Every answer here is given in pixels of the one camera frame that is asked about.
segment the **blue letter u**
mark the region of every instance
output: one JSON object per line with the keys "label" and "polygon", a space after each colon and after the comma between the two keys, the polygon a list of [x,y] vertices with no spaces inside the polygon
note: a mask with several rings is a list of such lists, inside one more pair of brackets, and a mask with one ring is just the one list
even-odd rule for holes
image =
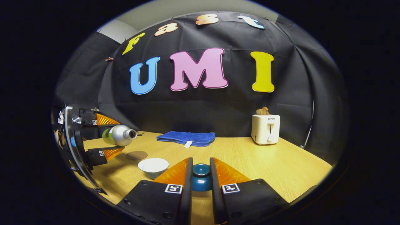
{"label": "blue letter u", "polygon": [[130,69],[130,89],[135,94],[146,94],[151,91],[156,85],[157,81],[157,62],[160,60],[159,57],[153,57],[146,61],[146,65],[149,66],[149,79],[146,84],[140,84],[139,74],[142,63],[133,65]]}

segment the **table surface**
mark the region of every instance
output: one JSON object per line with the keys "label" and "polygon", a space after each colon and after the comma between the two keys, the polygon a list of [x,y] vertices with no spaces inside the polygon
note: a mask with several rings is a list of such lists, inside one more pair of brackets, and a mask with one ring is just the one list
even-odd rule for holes
{"label": "table surface", "polygon": [[[258,145],[251,137],[216,137],[206,147],[184,148],[184,145],[157,141],[159,133],[138,131],[131,144],[107,164],[94,166],[93,178],[108,193],[106,199],[117,204],[140,180],[149,180],[138,168],[141,160],[126,157],[132,151],[145,151],[148,158],[163,158],[169,167],[188,157],[193,164],[210,163],[215,157],[232,166],[250,180],[264,179],[287,202],[317,185],[330,172],[332,166],[308,151],[279,138],[274,145]],[[85,149],[110,147],[102,139],[84,142]],[[93,187],[85,178],[75,173],[88,187]],[[211,191],[192,192],[192,225],[214,224]]]}

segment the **towel tag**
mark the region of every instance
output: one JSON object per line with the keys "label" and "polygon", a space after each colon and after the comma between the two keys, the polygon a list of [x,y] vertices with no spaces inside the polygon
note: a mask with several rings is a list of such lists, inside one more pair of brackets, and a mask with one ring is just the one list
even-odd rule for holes
{"label": "towel tag", "polygon": [[192,145],[193,141],[187,141],[185,144],[185,148],[189,148]]}

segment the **blue towel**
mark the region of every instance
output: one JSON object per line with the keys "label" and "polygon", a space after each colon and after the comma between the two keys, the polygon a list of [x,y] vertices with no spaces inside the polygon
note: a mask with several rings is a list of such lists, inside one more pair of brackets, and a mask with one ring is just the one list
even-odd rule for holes
{"label": "blue towel", "polygon": [[193,141],[193,146],[205,147],[211,144],[215,139],[215,133],[188,133],[170,131],[157,136],[158,141],[171,141],[179,144],[186,144],[187,141]]}

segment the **letter m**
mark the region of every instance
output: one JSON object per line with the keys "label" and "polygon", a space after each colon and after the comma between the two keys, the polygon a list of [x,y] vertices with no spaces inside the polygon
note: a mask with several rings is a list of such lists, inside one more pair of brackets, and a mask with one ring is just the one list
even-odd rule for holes
{"label": "letter m", "polygon": [[206,79],[203,82],[205,88],[224,88],[228,81],[224,78],[222,70],[222,48],[208,48],[203,52],[198,63],[187,52],[177,52],[170,56],[174,61],[174,83],[171,90],[180,91],[188,88],[188,84],[183,80],[184,74],[190,84],[197,88],[200,79],[206,72]]}

